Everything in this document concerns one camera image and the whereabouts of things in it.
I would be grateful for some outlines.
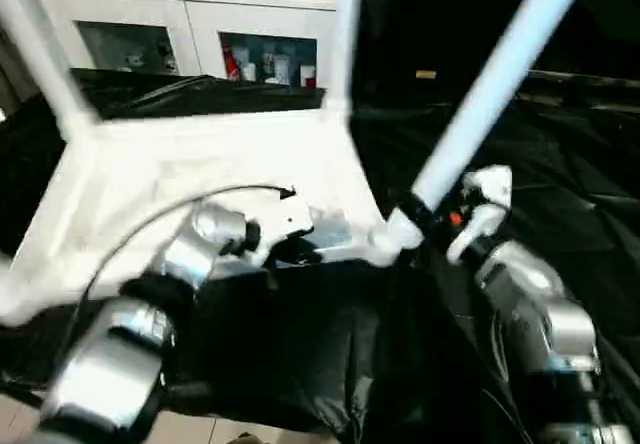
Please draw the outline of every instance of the tile floor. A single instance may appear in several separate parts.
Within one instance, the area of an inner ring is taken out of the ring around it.
[[[37,413],[6,396],[0,396],[0,443],[23,437],[36,425]],[[330,437],[285,431],[275,427],[214,419],[186,417],[163,412],[147,439],[147,444],[227,444],[243,432],[258,436],[268,444],[337,444]]]

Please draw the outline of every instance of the black plastic sheet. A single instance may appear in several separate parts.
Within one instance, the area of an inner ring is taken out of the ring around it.
[[[301,109],[321,99],[320,92],[235,87],[212,78],[78,77],[106,118]],[[411,184],[451,113],[446,101],[355,113],[352,133],[384,213]],[[15,251],[62,150],[53,124],[36,100],[5,126],[13,137],[3,142],[15,144],[0,159],[16,166],[15,178],[31,189],[0,200],[10,210],[0,217],[3,229],[13,236],[2,238],[5,252]],[[636,435],[639,129],[627,115],[516,102],[473,163],[512,166],[505,233],[554,265],[591,313],[613,394]],[[45,137],[36,143],[31,135]],[[30,163],[28,172],[19,172],[20,159]],[[91,306],[85,322],[100,305]],[[24,328],[3,329],[2,377],[45,385],[69,314],[68,307],[52,309]],[[325,426],[345,443],[443,435],[519,442],[517,415],[486,346],[489,318],[464,270],[427,246],[391,269],[342,263],[211,283],[180,343],[165,402],[189,414],[298,430]]]

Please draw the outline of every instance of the cabinet door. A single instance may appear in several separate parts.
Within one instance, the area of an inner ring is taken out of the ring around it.
[[[72,67],[201,73],[181,1],[41,1]]]
[[[187,11],[205,74],[328,85],[334,11],[202,2]]]

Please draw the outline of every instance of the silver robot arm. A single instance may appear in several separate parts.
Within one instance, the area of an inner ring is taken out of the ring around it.
[[[165,361],[214,268],[229,265],[231,255],[248,255],[259,267],[277,243],[311,231],[304,203],[295,196],[281,202],[282,212],[271,210],[264,224],[215,203],[197,206],[70,351],[29,443],[142,442],[161,409]]]
[[[507,167],[467,174],[460,198],[439,226],[448,260],[471,269],[502,324],[518,411],[542,443],[631,443],[601,392],[590,316],[549,264],[518,242],[495,237],[510,189]]]

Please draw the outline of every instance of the white pole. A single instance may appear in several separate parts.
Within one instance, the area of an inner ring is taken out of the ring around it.
[[[351,111],[351,74],[362,0],[338,0],[331,48],[331,78],[324,107]]]
[[[524,0],[500,38],[480,76],[413,184],[413,193],[430,211],[460,179],[474,154],[509,104],[574,0]],[[420,230],[395,209],[389,233],[405,248],[422,241]]]
[[[53,109],[62,138],[88,135],[93,111],[69,73],[64,51],[38,0],[0,0],[0,18]]]

